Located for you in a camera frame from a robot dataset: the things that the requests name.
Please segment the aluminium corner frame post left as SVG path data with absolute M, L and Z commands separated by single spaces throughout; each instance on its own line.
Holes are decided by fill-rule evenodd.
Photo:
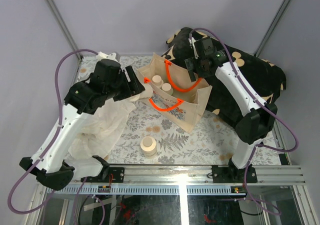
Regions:
M 58 27 L 60 28 L 69 47 L 72 49 L 72 51 L 78 50 L 79 49 L 78 45 L 75 42 L 67 24 L 65 23 L 55 1 L 54 0 L 44 0 L 44 1 L 47 4 L 48 8 L 50 9 L 50 12 L 53 15 L 53 18 L 55 19 Z

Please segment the beige canvas tote bag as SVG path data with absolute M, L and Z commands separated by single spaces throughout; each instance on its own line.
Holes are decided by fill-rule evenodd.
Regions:
M 172 86 L 172 95 L 153 84 L 152 77 L 155 75 L 161 76 L 163 83 Z M 137 76 L 143 82 L 150 80 L 153 89 L 153 95 L 146 104 L 185 132 L 192 132 L 205 112 L 212 86 L 198 77 L 191 82 L 187 69 L 157 54 L 153 54 L 148 65 L 137 69 Z

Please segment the aluminium corner frame post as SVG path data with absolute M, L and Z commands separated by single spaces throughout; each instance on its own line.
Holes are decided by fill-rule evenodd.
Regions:
M 72 51 L 78 50 L 79 49 L 78 45 L 75 42 L 67 24 L 65 23 L 55 1 L 54 0 L 44 0 L 44 1 L 47 4 L 48 8 L 50 9 L 50 12 L 53 15 L 53 18 L 55 19 L 58 27 L 60 28 L 69 47 L 72 49 Z
M 268 41 L 272 37 L 273 33 L 275 32 L 277 26 L 281 22 L 285 12 L 289 8 L 292 0 L 283 0 L 281 5 L 279 6 L 274 18 L 272 19 L 272 22 L 270 23 L 266 33 L 264 34 L 260 44 L 258 45 L 257 49 L 254 52 L 255 57 L 259 57 L 260 54 L 262 53 L 263 49 L 267 45 Z

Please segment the cream bottle wooden cap front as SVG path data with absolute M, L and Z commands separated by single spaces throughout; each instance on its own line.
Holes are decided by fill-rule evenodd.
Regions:
M 145 83 L 145 84 L 143 84 L 143 86 L 144 86 L 144 91 L 137 94 L 137 95 L 132 96 L 130 98 L 131 102 L 136 102 L 139 100 L 148 100 L 152 97 L 152 95 L 153 95 L 152 86 L 149 83 Z

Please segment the aluminium front rail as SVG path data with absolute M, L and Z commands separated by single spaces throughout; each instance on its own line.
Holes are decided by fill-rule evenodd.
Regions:
M 187 185 L 214 184 L 209 178 L 210 165 L 152 165 L 111 164 L 124 168 L 124 185 Z M 255 186 L 304 186 L 307 184 L 298 165 L 254 165 L 257 183 Z

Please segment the wide cream jar wooden lid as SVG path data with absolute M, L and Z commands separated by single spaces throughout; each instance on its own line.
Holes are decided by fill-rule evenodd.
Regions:
M 157 154 L 157 142 L 152 136 L 144 137 L 140 142 L 140 148 L 143 155 L 148 159 L 155 157 Z

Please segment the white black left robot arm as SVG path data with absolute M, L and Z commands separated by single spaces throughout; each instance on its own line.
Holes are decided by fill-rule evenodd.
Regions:
M 99 155 L 74 160 L 67 160 L 65 156 L 85 122 L 107 100 L 125 100 L 145 90 L 132 66 L 122 69 L 117 60 L 98 61 L 89 78 L 69 89 L 57 124 L 46 141 L 33 156 L 22 158 L 19 165 L 54 191 L 62 190 L 73 180 L 105 182 L 110 175 L 110 165 Z

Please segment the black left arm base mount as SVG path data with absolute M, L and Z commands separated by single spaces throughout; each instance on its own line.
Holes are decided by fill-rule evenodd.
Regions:
M 109 166 L 103 168 L 98 176 L 89 176 L 87 183 L 123 183 L 125 178 L 125 168 L 119 166 Z

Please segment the black plush flower pillow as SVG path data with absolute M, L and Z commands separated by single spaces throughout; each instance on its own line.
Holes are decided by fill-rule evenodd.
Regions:
M 166 40 L 163 57 L 187 70 L 187 80 L 211 87 L 206 110 L 231 127 L 273 124 L 275 101 L 286 89 L 284 71 L 268 60 L 227 45 L 205 28 L 183 27 Z

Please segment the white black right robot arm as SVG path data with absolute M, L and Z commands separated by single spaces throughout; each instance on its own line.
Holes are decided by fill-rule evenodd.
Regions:
M 235 132 L 239 137 L 235 154 L 228 165 L 212 166 L 214 183 L 256 183 L 256 170 L 251 162 L 256 148 L 273 129 L 277 113 L 275 104 L 267 104 L 245 79 L 227 47 L 217 50 L 209 37 L 188 39 L 193 57 L 185 60 L 191 81 L 196 78 L 216 77 L 227 88 L 237 103 L 242 119 L 236 124 Z

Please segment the green bottle wooden cap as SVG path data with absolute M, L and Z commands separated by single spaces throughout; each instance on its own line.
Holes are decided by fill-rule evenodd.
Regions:
M 172 96 L 174 92 L 170 83 L 163 83 L 163 85 L 161 86 L 161 90 L 170 96 Z

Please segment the aluminium corner frame post right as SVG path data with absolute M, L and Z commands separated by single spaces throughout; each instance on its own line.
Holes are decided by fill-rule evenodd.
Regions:
M 255 57 L 259 57 L 260 54 L 262 53 L 263 49 L 267 45 L 268 41 L 272 37 L 273 33 L 275 32 L 277 26 L 281 22 L 285 12 L 289 8 L 292 0 L 283 0 L 281 5 L 279 6 L 274 18 L 272 19 L 272 22 L 270 23 L 266 33 L 264 34 L 260 44 L 258 45 L 257 49 L 254 52 Z

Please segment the cream bottle wooden cap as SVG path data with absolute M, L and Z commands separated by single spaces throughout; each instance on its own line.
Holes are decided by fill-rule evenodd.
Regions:
M 160 75 L 154 75 L 152 77 L 152 83 L 158 87 L 158 88 L 162 88 L 162 85 L 164 84 L 164 81 L 162 79 L 162 77 Z
M 139 100 L 148 100 L 152 97 L 152 95 L 153 95 L 152 86 L 149 83 L 145 83 L 145 84 L 143 84 L 143 86 L 144 86 L 144 91 L 137 94 L 137 95 L 132 96 L 130 98 L 131 102 L 136 102 Z

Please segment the floral patterned table cloth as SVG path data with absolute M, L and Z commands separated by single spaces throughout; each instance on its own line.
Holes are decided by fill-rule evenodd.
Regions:
M 136 106 L 118 142 L 104 159 L 111 164 L 225 165 L 236 151 L 239 138 L 215 113 L 206 111 L 188 133 L 144 104 Z M 153 137 L 157 153 L 146 158 L 140 143 Z

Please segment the white crumpled cloth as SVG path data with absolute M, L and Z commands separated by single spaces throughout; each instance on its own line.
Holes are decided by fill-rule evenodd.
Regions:
M 107 100 L 91 118 L 85 120 L 68 149 L 67 157 L 76 160 L 92 156 L 107 157 L 119 141 L 129 115 L 135 109 L 131 101 Z

